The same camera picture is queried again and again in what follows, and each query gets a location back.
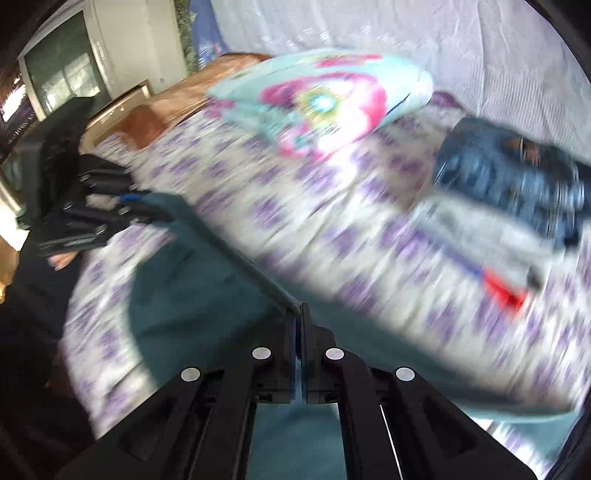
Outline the left hand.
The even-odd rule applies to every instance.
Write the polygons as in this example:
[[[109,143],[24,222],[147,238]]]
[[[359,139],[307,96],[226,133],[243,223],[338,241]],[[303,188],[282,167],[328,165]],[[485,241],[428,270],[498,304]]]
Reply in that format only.
[[[80,259],[79,252],[65,252],[50,256],[47,262],[54,271],[61,271]]]

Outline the black sleeved left forearm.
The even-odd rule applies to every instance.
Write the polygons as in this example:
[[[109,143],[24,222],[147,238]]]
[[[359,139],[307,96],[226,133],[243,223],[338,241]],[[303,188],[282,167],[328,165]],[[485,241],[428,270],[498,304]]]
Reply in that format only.
[[[1,477],[53,479],[94,441],[77,398],[49,385],[82,259],[59,268],[29,236],[1,304]]]

